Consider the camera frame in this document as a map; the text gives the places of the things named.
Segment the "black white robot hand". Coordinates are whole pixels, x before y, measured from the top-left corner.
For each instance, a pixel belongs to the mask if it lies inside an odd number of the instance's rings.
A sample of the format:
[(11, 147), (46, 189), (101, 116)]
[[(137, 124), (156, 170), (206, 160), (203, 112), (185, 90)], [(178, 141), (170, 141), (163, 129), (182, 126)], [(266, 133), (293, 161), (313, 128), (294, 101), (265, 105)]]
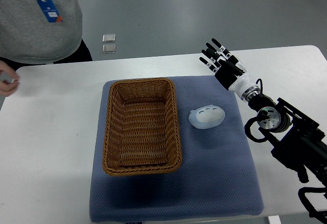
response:
[(204, 63), (209, 70), (215, 72), (215, 78), (228, 91), (234, 92), (240, 99), (251, 99), (260, 94), (260, 87), (254, 83), (249, 76), (245, 66), (215, 38), (212, 42), (219, 49), (218, 51), (208, 42), (207, 49), (201, 52), (211, 60), (208, 62), (203, 57), (199, 60)]

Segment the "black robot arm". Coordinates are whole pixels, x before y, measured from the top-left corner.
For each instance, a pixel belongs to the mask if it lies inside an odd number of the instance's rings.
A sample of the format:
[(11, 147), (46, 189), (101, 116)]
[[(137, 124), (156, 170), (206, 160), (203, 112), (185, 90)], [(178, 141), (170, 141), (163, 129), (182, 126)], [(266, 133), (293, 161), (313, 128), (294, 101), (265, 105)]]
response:
[(239, 59), (216, 39), (206, 44), (200, 58), (219, 83), (234, 92), (257, 112), (244, 126), (246, 136), (256, 142), (269, 141), (272, 156), (286, 168), (297, 172), (299, 181), (307, 183), (311, 171), (323, 184), (322, 188), (303, 187), (298, 197), (311, 218), (326, 223), (326, 211), (318, 211), (306, 197), (307, 193), (326, 195), (326, 144), (319, 124), (282, 98), (272, 100), (263, 94), (263, 82), (253, 82)]

